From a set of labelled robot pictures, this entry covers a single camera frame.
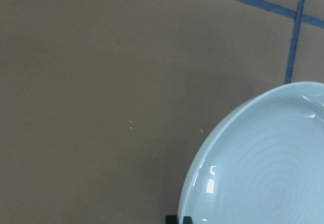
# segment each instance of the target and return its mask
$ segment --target black object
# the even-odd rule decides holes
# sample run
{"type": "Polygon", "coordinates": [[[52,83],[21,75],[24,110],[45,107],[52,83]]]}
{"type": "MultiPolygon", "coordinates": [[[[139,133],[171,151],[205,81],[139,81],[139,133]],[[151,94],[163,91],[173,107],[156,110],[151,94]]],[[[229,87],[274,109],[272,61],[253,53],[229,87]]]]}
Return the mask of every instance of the black object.
{"type": "MultiPolygon", "coordinates": [[[[166,224],[179,224],[177,215],[167,215],[166,224]]],[[[182,224],[193,224],[192,218],[190,216],[184,216],[182,224]]]]}

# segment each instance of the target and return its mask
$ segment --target ceramic plate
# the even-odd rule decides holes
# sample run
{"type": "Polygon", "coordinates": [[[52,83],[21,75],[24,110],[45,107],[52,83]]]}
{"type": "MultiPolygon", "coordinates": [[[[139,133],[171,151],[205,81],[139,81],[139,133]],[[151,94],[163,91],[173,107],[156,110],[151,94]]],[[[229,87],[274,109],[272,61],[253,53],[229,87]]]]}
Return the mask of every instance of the ceramic plate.
{"type": "Polygon", "coordinates": [[[187,174],[193,224],[324,223],[324,84],[273,89],[229,114],[187,174]]]}

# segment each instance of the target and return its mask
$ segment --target white plate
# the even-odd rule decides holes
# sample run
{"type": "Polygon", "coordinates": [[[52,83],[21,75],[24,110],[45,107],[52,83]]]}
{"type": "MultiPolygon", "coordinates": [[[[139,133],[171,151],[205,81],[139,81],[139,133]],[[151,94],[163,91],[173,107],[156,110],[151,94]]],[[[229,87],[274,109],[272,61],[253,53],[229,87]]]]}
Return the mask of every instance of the white plate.
{"type": "Polygon", "coordinates": [[[193,224],[324,223],[324,84],[273,89],[229,114],[187,174],[193,224]]]}

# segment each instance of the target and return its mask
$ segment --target plate rim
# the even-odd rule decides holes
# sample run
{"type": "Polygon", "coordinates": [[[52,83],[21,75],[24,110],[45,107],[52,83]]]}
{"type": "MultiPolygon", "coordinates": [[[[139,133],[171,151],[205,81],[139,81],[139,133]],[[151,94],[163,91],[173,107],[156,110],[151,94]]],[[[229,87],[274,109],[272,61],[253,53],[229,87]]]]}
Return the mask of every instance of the plate rim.
{"type": "Polygon", "coordinates": [[[302,82],[293,82],[290,84],[281,85],[278,87],[275,87],[259,96],[256,96],[245,103],[241,104],[237,108],[235,108],[233,111],[231,111],[225,118],[223,118],[216,127],[210,132],[210,134],[206,137],[204,142],[202,143],[201,147],[197,151],[190,168],[188,170],[188,173],[186,175],[181,195],[180,195],[180,201],[178,205],[178,220],[179,224],[182,223],[184,211],[187,206],[187,200],[189,198],[191,188],[189,187],[194,179],[195,176],[198,173],[199,167],[204,163],[206,156],[208,155],[211,147],[217,142],[217,139],[222,135],[222,133],[240,116],[242,115],[246,110],[248,110],[253,105],[259,103],[264,98],[282,90],[288,90],[290,88],[294,87],[304,87],[304,86],[310,86],[310,87],[321,87],[324,91],[324,84],[320,82],[314,82],[314,81],[302,81],[302,82]]]}

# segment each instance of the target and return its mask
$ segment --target blue tape line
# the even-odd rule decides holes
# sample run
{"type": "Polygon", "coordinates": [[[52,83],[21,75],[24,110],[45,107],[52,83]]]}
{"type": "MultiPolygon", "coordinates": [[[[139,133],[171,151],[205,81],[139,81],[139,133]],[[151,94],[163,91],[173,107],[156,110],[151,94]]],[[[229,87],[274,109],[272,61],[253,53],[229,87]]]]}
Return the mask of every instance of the blue tape line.
{"type": "Polygon", "coordinates": [[[300,26],[302,24],[304,4],[305,4],[305,0],[299,0],[294,29],[293,29],[292,43],[290,45],[290,50],[289,50],[288,63],[287,63],[286,76],[285,76],[285,84],[292,82],[294,62],[295,62],[295,57],[296,57],[296,50],[297,50],[300,26]]]}
{"type": "Polygon", "coordinates": [[[317,17],[313,17],[313,16],[303,14],[302,22],[303,23],[308,23],[310,25],[314,25],[316,27],[324,28],[324,20],[320,19],[320,18],[317,18],[317,17]]]}
{"type": "MultiPolygon", "coordinates": [[[[274,4],[271,2],[267,2],[265,0],[235,0],[235,1],[244,3],[247,5],[256,7],[256,8],[265,9],[267,11],[270,11],[270,12],[288,17],[288,18],[292,18],[292,19],[295,19],[296,15],[297,15],[296,11],[294,11],[294,10],[282,7],[280,5],[277,5],[277,4],[274,4]]],[[[324,28],[324,20],[323,19],[313,17],[310,15],[304,14],[302,17],[302,22],[311,24],[316,27],[324,28]]]]}

